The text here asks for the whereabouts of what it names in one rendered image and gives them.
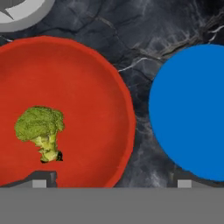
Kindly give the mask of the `blue plate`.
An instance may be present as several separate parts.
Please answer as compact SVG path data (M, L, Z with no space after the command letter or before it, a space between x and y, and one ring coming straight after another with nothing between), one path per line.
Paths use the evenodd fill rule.
M171 56L151 85L149 114L175 164L224 181L224 46L196 45Z

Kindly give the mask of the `grey round bowl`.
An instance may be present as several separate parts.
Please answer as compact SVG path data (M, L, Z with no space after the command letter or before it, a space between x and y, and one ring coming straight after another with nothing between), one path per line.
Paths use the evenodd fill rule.
M17 32L41 21L56 0L0 0L0 33Z

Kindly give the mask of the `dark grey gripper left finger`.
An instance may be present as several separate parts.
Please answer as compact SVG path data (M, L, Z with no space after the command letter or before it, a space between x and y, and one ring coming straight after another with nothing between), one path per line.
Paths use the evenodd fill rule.
M10 182L3 187L51 188L57 186L56 171L34 171L26 178Z

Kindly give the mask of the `red bowl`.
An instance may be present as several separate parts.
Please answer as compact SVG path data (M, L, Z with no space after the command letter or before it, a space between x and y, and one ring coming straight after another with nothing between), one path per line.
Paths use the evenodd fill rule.
M59 110L62 161L40 162L39 148L16 137L33 106ZM130 91L97 51L66 38L36 37L0 46L0 186L35 171L56 171L60 187L112 187L134 147Z

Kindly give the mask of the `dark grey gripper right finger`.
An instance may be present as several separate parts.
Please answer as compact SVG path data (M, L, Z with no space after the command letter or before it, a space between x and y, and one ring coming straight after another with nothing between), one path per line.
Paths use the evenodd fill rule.
M199 178L190 172L175 172L171 176L169 187L177 188L201 188L201 187L222 187L224 181L212 181L204 178Z

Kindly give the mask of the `green broccoli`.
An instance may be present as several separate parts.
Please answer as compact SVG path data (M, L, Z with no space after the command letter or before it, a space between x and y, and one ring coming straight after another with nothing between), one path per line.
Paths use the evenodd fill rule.
M22 142L32 142L38 147L40 162L62 161L63 153L57 145L57 135L65 128L63 114L54 108L33 106L16 121L16 137Z

